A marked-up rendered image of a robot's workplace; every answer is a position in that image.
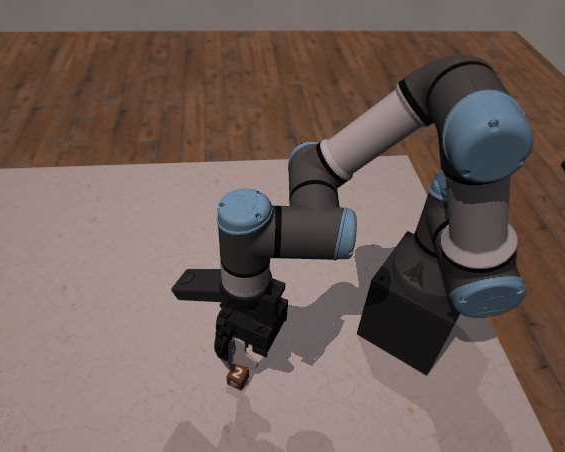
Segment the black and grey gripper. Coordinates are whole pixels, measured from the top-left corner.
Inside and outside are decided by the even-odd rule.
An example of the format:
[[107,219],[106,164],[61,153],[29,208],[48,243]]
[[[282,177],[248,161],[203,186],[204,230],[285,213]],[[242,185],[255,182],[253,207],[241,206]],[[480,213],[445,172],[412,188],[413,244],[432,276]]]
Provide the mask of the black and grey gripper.
[[237,297],[223,287],[220,271],[220,292],[231,303],[220,304],[222,309],[216,320],[214,349],[228,370],[234,372],[235,364],[253,369],[258,367],[257,361],[246,351],[249,344],[252,345],[252,338],[252,352],[267,358],[270,347],[287,320],[288,300],[281,297],[285,285],[273,279],[270,271],[269,284],[263,292],[253,297]]

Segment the brown cube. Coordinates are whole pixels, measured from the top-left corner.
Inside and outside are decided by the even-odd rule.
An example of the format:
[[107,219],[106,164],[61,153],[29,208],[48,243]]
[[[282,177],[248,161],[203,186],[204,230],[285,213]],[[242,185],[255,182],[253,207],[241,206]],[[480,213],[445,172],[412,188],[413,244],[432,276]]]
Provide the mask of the brown cube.
[[242,390],[249,378],[249,369],[235,364],[235,371],[227,374],[227,384]]

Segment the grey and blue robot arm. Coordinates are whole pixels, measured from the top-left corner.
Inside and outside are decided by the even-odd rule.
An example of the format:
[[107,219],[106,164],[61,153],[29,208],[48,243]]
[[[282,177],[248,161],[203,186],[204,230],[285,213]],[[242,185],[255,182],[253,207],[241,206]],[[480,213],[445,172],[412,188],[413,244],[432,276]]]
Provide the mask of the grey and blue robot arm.
[[231,303],[220,292],[220,271],[226,291],[246,298],[267,288],[270,258],[350,259],[357,219],[339,206],[337,188],[434,123],[442,172],[428,189],[415,233],[395,255],[395,280],[419,300],[452,301],[468,317],[518,306],[526,288],[508,223],[510,176],[534,139],[523,109],[488,65],[471,55],[437,59],[331,139],[298,145],[288,162],[289,206],[272,206],[254,189],[226,194],[217,215],[221,269],[187,269],[173,294]]

